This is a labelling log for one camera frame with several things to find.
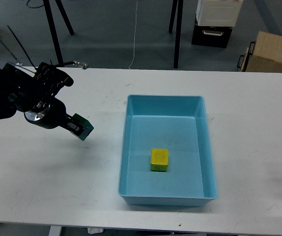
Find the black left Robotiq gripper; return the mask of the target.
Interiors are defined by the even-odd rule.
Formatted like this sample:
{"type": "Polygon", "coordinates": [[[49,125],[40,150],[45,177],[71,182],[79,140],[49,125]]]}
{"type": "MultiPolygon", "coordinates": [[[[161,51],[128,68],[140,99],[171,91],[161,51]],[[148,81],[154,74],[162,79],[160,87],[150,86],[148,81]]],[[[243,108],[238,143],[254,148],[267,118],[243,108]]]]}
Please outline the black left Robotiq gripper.
{"type": "Polygon", "coordinates": [[[86,127],[81,125],[81,116],[77,113],[72,116],[67,114],[64,103],[58,99],[54,99],[47,108],[39,113],[25,112],[24,117],[27,122],[45,129],[60,126],[82,141],[87,137],[86,127]]]}

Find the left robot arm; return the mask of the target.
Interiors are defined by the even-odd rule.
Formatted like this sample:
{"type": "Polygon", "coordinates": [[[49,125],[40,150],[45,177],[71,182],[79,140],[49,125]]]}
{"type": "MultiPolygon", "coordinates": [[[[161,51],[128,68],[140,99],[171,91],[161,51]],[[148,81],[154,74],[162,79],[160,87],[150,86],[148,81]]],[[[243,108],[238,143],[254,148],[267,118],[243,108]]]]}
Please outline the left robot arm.
{"type": "Polygon", "coordinates": [[[7,63],[0,69],[0,120],[19,111],[31,124],[45,129],[60,126],[85,140],[94,127],[79,114],[67,114],[65,104],[56,98],[63,87],[73,83],[58,65],[42,62],[31,76],[7,63]]]}

